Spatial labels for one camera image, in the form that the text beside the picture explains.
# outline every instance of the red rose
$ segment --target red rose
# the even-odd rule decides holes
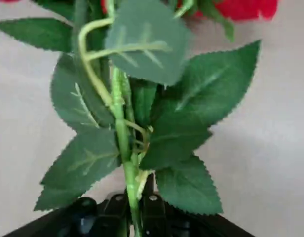
[[[217,9],[225,17],[232,20],[254,20],[262,16],[271,19],[276,11],[279,0],[224,0],[216,4]]]
[[[13,2],[17,2],[17,1],[20,1],[20,0],[0,0],[0,2],[3,2],[3,3],[13,3]]]

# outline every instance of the flower stem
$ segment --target flower stem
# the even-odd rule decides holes
[[[121,160],[124,168],[127,193],[132,216],[132,222],[135,229],[135,237],[142,237],[142,224],[139,210],[139,200],[137,199],[138,184],[136,181],[137,167],[131,161],[131,151],[129,143],[129,130],[124,119],[123,97],[121,90],[121,79],[123,72],[118,68],[113,67],[112,73],[112,95],[113,95],[113,110],[116,118],[116,131],[121,154]]]

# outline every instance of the green stem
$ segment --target green stem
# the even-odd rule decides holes
[[[195,4],[195,0],[184,0],[182,6],[175,13],[175,18],[179,18],[183,16],[186,12],[188,12],[193,5]]]
[[[129,145],[128,127],[124,119],[123,97],[121,91],[121,79],[123,72],[118,68],[113,67],[112,73],[112,95],[114,115],[116,118],[116,131],[118,136],[119,149],[124,168],[127,193],[132,216],[132,222],[135,229],[135,237],[142,237],[142,224],[139,210],[139,200],[137,199],[138,184],[136,178],[136,167],[131,161],[131,152]]]
[[[105,8],[107,9],[109,17],[114,18],[116,12],[114,8],[114,0],[105,0]]]
[[[127,77],[127,75],[124,73],[123,77],[122,77],[122,95],[123,98],[126,102],[126,118],[128,121],[130,121],[131,123],[135,124],[135,118],[134,118],[134,111],[132,108],[132,98],[131,98],[131,87],[130,87],[130,82],[129,82],[129,78]],[[132,136],[133,139],[136,139],[136,132],[134,129],[132,129]],[[136,143],[133,143],[132,146],[132,150],[135,151],[137,149],[137,145]],[[136,152],[134,152],[131,156],[131,160],[132,163],[135,165],[135,167],[138,167],[138,155]]]
[[[105,85],[100,80],[100,78],[97,77],[96,73],[92,69],[91,64],[89,63],[90,60],[87,59],[87,34],[91,32],[92,30],[103,27],[106,25],[109,25],[113,22],[112,19],[104,19],[104,20],[98,20],[98,21],[92,21],[86,25],[83,26],[81,29],[79,35],[78,35],[78,48],[81,56],[81,60],[84,64],[85,70],[96,90],[96,92],[101,96],[103,102],[106,106],[108,106],[110,109],[112,109],[112,99],[107,91]]]

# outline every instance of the beige background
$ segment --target beige background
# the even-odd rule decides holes
[[[0,19],[28,15],[50,13],[0,4]],[[282,0],[271,23],[238,25],[235,44],[212,23],[193,29],[194,53],[263,39],[245,101],[199,150],[225,216],[257,237],[304,237],[304,0]],[[49,99],[57,57],[0,32],[0,236],[41,215],[39,180],[73,136]],[[118,170],[90,193],[101,201],[123,187]]]

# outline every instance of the artificial leaf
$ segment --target artificial leaf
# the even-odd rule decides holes
[[[156,172],[162,198],[172,206],[196,214],[222,213],[216,187],[197,156]]]
[[[59,189],[45,185],[41,192],[41,195],[36,202],[34,211],[48,211],[54,210],[60,207],[68,206],[79,198],[88,189]]]
[[[190,157],[211,133],[199,121],[159,119],[153,126],[149,149],[140,168],[158,170],[172,166]]]
[[[53,11],[67,20],[72,19],[74,0],[31,0],[39,6]]]
[[[132,101],[135,120],[141,127],[150,125],[150,112],[157,84],[144,80],[131,80]]]
[[[225,18],[219,10],[216,8],[214,0],[201,0],[198,1],[199,8],[205,16],[213,19],[216,22],[219,22],[224,30],[225,35],[230,41],[234,41],[234,25],[233,23]]]
[[[157,0],[123,1],[108,30],[105,49],[130,76],[174,85],[183,71],[188,31]]]
[[[62,151],[41,184],[59,189],[88,189],[120,166],[115,132],[95,129],[78,134]]]
[[[237,50],[193,57],[182,80],[168,88],[153,111],[153,123],[200,121],[210,127],[227,116],[244,97],[254,74],[260,41]]]
[[[84,91],[78,84],[73,60],[66,54],[60,57],[54,70],[51,99],[59,117],[77,133],[99,128],[99,121],[94,117]]]
[[[71,26],[53,18],[4,20],[0,21],[0,30],[36,48],[71,51]]]

